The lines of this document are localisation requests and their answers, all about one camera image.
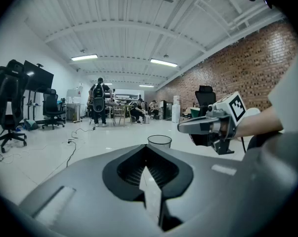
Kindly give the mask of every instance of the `monitor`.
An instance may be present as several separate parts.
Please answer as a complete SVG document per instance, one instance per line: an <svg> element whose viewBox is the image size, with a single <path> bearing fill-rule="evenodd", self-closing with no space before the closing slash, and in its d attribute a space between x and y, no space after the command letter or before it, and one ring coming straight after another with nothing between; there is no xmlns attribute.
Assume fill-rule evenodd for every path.
<svg viewBox="0 0 298 237"><path fill-rule="evenodd" d="M29 81L26 86L27 90L44 93L47 88L52 87L53 74L48 71L25 61L25 73L29 75Z"/></svg>

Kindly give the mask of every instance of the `ceiling light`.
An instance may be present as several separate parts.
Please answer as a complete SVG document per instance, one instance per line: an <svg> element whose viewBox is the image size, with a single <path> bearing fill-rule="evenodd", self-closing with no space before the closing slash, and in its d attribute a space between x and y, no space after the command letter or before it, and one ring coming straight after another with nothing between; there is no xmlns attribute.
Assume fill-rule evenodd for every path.
<svg viewBox="0 0 298 237"><path fill-rule="evenodd" d="M177 67L177 64L171 63L171 62L166 62L166 61L159 61L159 60L151 59L151 62L162 64L162 65L167 65L167 66L171 66L171 67Z"/></svg>
<svg viewBox="0 0 298 237"><path fill-rule="evenodd" d="M95 59L95 58L98 58L97 54L83 55L83 56L79 56L79 57L73 57L71 59L72 59L72 61L81 61L81 60Z"/></svg>

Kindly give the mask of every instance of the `black office chair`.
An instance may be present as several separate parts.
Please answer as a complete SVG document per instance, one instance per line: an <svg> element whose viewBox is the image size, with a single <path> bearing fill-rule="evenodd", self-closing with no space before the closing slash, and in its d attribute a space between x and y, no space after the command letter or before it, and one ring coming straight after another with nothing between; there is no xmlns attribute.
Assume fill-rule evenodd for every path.
<svg viewBox="0 0 298 237"><path fill-rule="evenodd" d="M15 60L11 60L7 67L0 67L0 125L4 130L8 130L7 134L0 137L0 140L4 140L0 146L2 153L5 153L4 145L8 140L20 140L24 142L24 146L27 145L26 134L11 132L16 130L24 118L24 93L29 79L24 71L24 66ZM11 115L6 115L8 102L11 102Z"/></svg>
<svg viewBox="0 0 298 237"><path fill-rule="evenodd" d="M54 130L54 125L62 125L64 127L63 123L65 123L65 121L60 118L60 115L65 114L65 111L62 110L61 105L60 110L58 109L58 95L56 94L55 89L46 89L43 98L43 115L49 117L49 119L45 120L42 129L49 124L52 124L52 130Z"/></svg>
<svg viewBox="0 0 298 237"><path fill-rule="evenodd" d="M213 92L211 86L199 86L199 90L195 91L195 96L198 100L200 111L198 116L203 117L208 111L208 105L212 105L216 102L216 94Z"/></svg>

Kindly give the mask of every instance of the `floor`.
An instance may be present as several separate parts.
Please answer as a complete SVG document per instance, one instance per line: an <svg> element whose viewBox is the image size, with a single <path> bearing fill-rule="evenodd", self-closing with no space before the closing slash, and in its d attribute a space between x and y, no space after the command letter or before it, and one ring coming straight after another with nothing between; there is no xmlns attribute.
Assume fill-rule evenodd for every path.
<svg viewBox="0 0 298 237"><path fill-rule="evenodd" d="M229 158L242 160L244 156L242 144L238 140L230 142L230 149L234 154L218 156L211 147L195 146L187 134L177 131L177 124L166 120L151 120L149 124L131 124L126 119L126 125L113 126L111 119L107 119L107 127L97 127L95 131L77 131L76 151L69 161L69 165L92 156L105 154L110 151L146 144L150 135L162 134L172 138L171 148L202 156ZM5 159L0 162L0 194L15 204L34 188L66 167L66 161L72 154L75 145L67 144L72 131L81 128L92 129L87 118L80 123L66 123L65 127L56 127L35 131L22 131L27 134L27 146L20 141L9 141L5 146ZM245 138L246 147L249 139ZM143 172L140 188L144 191L148 187L156 186L147 169ZM148 190L146 197L158 195L158 190ZM157 204L149 212L156 215Z"/></svg>

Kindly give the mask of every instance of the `brick wall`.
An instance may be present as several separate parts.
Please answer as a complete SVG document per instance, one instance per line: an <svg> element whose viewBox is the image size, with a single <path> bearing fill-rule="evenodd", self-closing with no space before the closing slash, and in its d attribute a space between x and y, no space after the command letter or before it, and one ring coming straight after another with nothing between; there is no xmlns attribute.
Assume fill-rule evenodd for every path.
<svg viewBox="0 0 298 237"><path fill-rule="evenodd" d="M239 91L247 108L261 111L271 104L269 92L278 83L298 52L291 25L278 21L228 46L177 77L156 92L157 100L181 96L181 108L197 102L199 85L210 85L216 98Z"/></svg>

